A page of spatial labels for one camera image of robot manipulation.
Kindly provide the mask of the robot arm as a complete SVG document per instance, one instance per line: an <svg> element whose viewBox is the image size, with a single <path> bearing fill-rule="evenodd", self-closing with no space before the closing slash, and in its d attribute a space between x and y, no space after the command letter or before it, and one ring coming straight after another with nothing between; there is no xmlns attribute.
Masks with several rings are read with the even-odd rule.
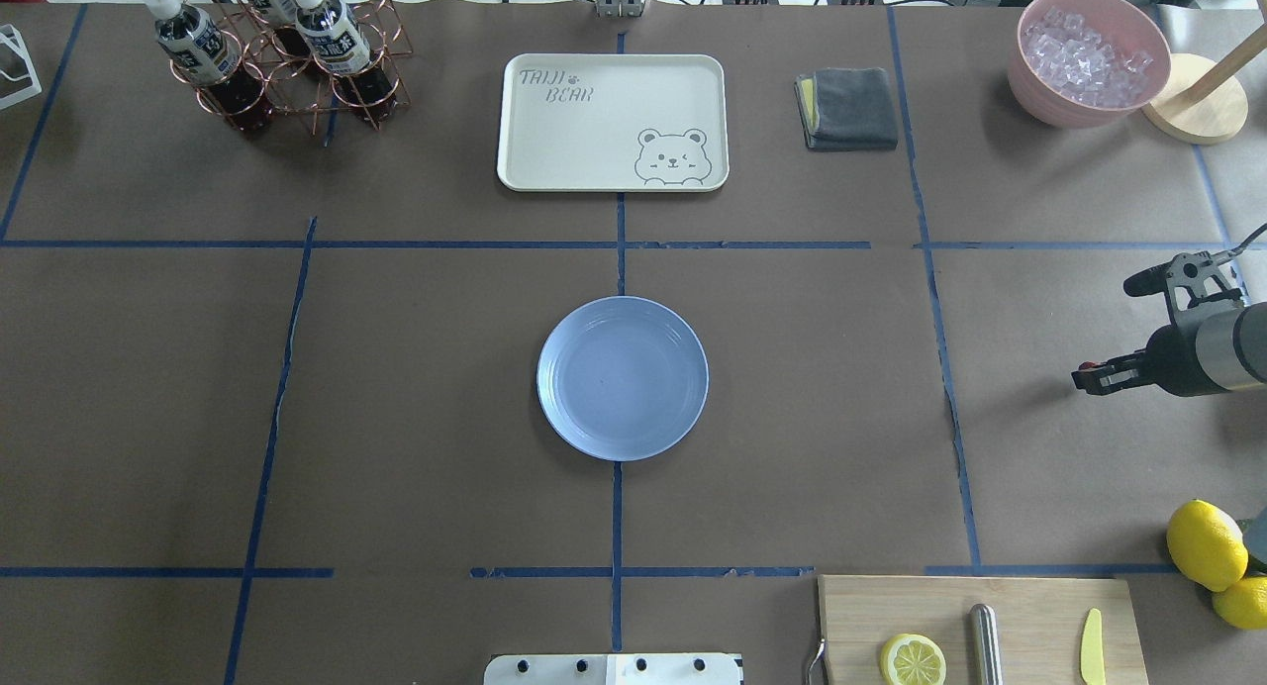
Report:
<svg viewBox="0 0 1267 685"><path fill-rule="evenodd" d="M1191 325L1163 325L1144 349L1081 363L1071 379L1087 395L1154 386L1168 395L1199 398L1264 387L1263 303L1202 317Z"/></svg>

